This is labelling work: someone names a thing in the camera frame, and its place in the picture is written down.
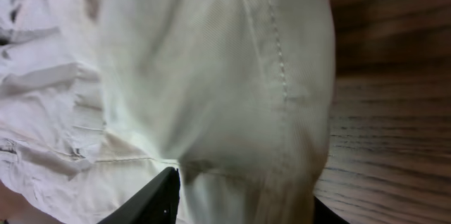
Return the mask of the beige cotton shorts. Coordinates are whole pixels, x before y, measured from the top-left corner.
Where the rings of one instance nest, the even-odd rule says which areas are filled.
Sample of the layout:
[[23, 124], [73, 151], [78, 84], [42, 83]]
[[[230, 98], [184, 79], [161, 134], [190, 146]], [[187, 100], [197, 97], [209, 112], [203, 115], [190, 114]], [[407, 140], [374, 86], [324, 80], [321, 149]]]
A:
[[329, 0], [1, 0], [1, 181], [96, 223], [163, 169], [177, 223], [311, 223]]

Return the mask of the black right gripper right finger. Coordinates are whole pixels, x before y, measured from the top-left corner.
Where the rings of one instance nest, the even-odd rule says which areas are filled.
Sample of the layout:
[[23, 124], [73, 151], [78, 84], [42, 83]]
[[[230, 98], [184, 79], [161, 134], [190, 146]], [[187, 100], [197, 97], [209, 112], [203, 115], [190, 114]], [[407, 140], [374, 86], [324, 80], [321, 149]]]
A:
[[317, 197], [314, 197], [314, 222], [313, 224], [349, 224], [338, 214], [330, 210]]

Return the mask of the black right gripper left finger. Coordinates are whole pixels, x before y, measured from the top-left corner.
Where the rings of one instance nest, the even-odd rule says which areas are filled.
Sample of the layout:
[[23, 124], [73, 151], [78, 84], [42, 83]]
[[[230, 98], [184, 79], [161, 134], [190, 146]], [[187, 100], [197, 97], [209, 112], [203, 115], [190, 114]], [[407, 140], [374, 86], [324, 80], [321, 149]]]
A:
[[99, 224], [175, 224], [179, 202], [178, 169], [165, 168]]

